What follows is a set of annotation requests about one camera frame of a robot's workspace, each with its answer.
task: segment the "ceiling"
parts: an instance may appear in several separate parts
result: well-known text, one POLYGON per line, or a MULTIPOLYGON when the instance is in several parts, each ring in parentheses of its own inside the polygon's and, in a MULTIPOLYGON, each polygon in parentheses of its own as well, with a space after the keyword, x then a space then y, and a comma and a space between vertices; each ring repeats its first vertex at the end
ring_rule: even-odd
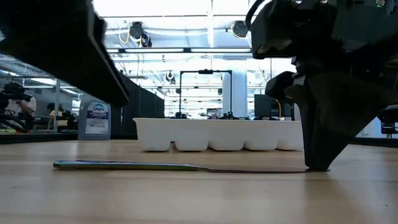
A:
MULTIPOLYGON (((127 29, 132 22, 142 22, 153 48, 250 48, 250 38, 235 37, 231 26, 235 21, 244 20, 253 2, 254 0, 93 0, 93 5, 97 14, 107 22, 104 38, 107 49, 138 47, 138 43, 127 36, 127 29)), ((254 60, 250 53, 111 53, 110 56, 116 67, 131 76, 134 82, 165 98, 166 115, 177 111, 178 102, 175 100, 178 95, 175 90, 179 86, 181 70, 243 69, 248 76, 250 113, 254 108, 253 95, 264 89, 271 76, 286 70, 295 71, 288 58, 254 60), (166 80, 168 73, 175 75, 176 84, 166 80)), ((19 75, 49 75, 4 55, 0 55, 0 67, 19 75)), ((217 91, 222 87, 221 76, 222 74, 184 76, 183 88, 186 87, 187 91, 184 91, 183 110, 187 112, 189 109, 189 113, 198 114, 205 113, 206 108, 222 107, 222 96, 217 91)), ((41 82, 33 82, 31 85, 51 86, 41 82)), ((70 89, 72 86, 66 83, 62 83, 62 86, 80 94, 78 90, 70 89)))

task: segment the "person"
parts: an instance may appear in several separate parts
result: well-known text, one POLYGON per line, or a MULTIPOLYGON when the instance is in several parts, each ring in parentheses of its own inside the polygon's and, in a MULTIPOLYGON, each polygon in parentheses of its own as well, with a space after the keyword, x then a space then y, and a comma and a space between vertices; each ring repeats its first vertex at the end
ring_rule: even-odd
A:
MULTIPOLYGON (((24 113, 31 115, 32 117, 35 116, 36 112, 36 99, 32 96, 30 101, 26 100, 17 100, 17 99, 9 99, 8 100, 8 105, 6 107, 6 114, 12 115, 12 116, 19 116, 19 113, 24 113)), ((15 121, 8 121, 11 124, 20 126, 17 122, 15 121)), ((30 125, 26 126, 28 130, 32 129, 32 124, 30 122, 27 122, 25 120, 22 120, 24 123, 29 123, 30 125)))
MULTIPOLYGON (((50 122, 51 125, 53 124, 53 121, 55 119, 55 103, 49 103, 47 105, 47 110, 49 111, 49 116, 51 118, 50 122)), ((58 116, 62 116, 63 112, 65 110, 62 108, 62 105, 59 105, 58 107, 58 116)), ((64 129, 68 126, 68 121, 67 120, 59 120, 57 121, 57 125, 58 125, 58 130, 64 129)))
POLYGON ((25 100, 13 100, 8 101, 6 111, 13 111, 12 115, 18 115, 18 113, 27 113, 31 116, 35 116, 36 112, 36 99, 32 96, 30 101, 25 100))

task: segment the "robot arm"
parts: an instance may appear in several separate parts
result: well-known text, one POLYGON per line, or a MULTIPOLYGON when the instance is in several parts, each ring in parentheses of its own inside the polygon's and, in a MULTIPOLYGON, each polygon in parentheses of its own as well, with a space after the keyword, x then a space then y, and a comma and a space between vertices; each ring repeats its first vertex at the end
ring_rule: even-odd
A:
POLYGON ((4 1, 0 29, 5 36, 0 53, 114 106, 127 103, 126 87, 102 43, 105 22, 95 14, 90 0, 4 1))
POLYGON ((398 103, 394 2, 273 0, 250 24, 253 57, 293 57, 266 94, 300 108, 305 163, 327 170, 337 155, 381 110, 398 103))

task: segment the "ceiling light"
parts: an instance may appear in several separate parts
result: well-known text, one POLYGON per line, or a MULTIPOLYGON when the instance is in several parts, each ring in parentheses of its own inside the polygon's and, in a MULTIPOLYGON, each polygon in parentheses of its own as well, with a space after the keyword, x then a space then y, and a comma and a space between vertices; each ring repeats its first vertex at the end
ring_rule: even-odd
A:
POLYGON ((195 53, 251 53, 250 48, 208 48, 208 49, 191 49, 195 53))
POLYGON ((106 49, 108 53, 119 53, 118 49, 106 49))
POLYGON ((8 74, 10 74, 12 76, 19 76, 18 74, 14 73, 14 72, 9 72, 8 74))
POLYGON ((24 86, 24 88, 54 88, 54 86, 24 86))
POLYGON ((172 53, 172 52, 184 52, 182 48, 139 48, 139 49, 126 49, 127 53, 172 53))
POLYGON ((55 80, 49 78, 32 78, 33 81, 48 84, 48 85, 55 85, 57 82, 55 80))
POLYGON ((80 103, 81 103, 81 101, 80 100, 72 100, 72 107, 80 107, 80 103))
POLYGON ((174 37, 178 37, 178 36, 190 37, 190 36, 198 36, 198 35, 207 34, 207 31, 201 31, 201 30, 197 30, 197 31, 162 30, 162 31, 159 31, 156 29, 145 29, 145 32, 147 32, 149 34, 168 35, 168 36, 174 36, 174 37))
POLYGON ((62 91, 65 91, 67 93, 74 94, 74 95, 79 95, 79 93, 77 93, 75 91, 68 90, 68 89, 62 89, 62 91))

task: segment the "glass wall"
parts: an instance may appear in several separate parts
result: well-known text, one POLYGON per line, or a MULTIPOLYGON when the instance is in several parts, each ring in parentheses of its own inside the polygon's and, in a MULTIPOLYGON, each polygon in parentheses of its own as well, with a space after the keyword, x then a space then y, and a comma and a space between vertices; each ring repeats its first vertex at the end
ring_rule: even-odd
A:
POLYGON ((29 133, 56 133, 67 123, 65 113, 78 115, 82 92, 50 76, 0 70, 0 85, 0 110, 6 116, 0 125, 1 134, 23 133, 21 128, 29 133))
POLYGON ((157 92, 165 99, 165 115, 179 111, 179 92, 182 92, 182 112, 192 118, 204 119, 207 109, 223 107, 223 74, 200 75, 184 70, 244 69, 247 76, 247 102, 250 118, 254 117, 254 95, 264 94, 266 83, 286 70, 295 72, 290 58, 254 60, 247 53, 220 54, 114 54, 111 56, 119 70, 141 87, 157 92))

